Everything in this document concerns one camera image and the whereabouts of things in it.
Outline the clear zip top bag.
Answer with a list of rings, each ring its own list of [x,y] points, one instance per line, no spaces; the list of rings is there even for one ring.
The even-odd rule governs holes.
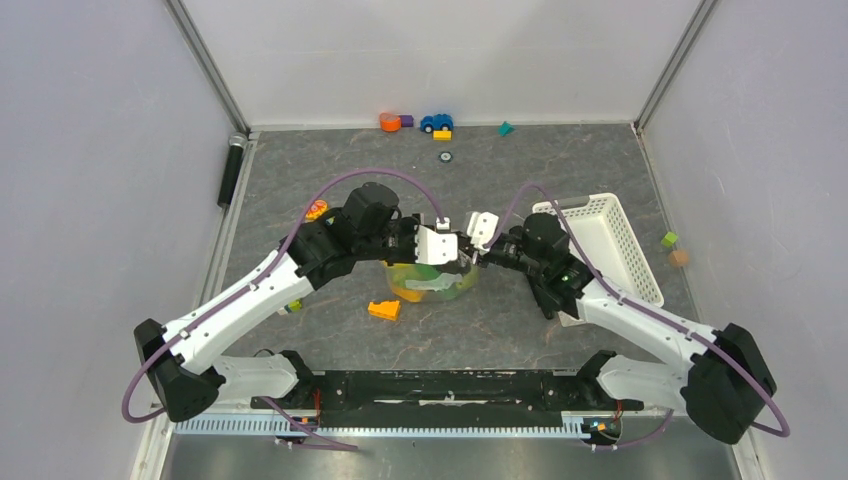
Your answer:
[[[382,263],[390,290],[411,303],[447,302],[479,280],[479,268],[466,258],[444,265]]]

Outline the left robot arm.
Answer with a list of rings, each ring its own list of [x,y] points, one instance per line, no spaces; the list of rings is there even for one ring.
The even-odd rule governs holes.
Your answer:
[[[231,357],[226,350],[272,314],[350,274],[359,262],[415,262],[420,234],[438,229],[418,213],[403,214],[397,195],[375,182],[352,191],[341,207],[297,220],[259,265],[209,302],[165,324],[148,319],[135,328],[141,366],[122,398],[124,419],[142,423],[156,416],[130,411],[142,380],[161,404],[158,414],[173,422],[255,397],[306,405],[314,381],[291,355]]]

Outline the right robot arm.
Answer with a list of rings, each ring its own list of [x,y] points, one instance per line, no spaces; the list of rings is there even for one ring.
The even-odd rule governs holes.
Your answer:
[[[682,410],[703,432],[736,444],[772,405],[777,385],[753,335],[686,320],[628,294],[571,251],[560,220],[534,213],[506,232],[490,212],[472,213],[466,232],[474,258],[522,273],[548,319],[567,315],[611,331],[655,357],[636,361],[600,351],[581,368],[580,400],[613,399]]]

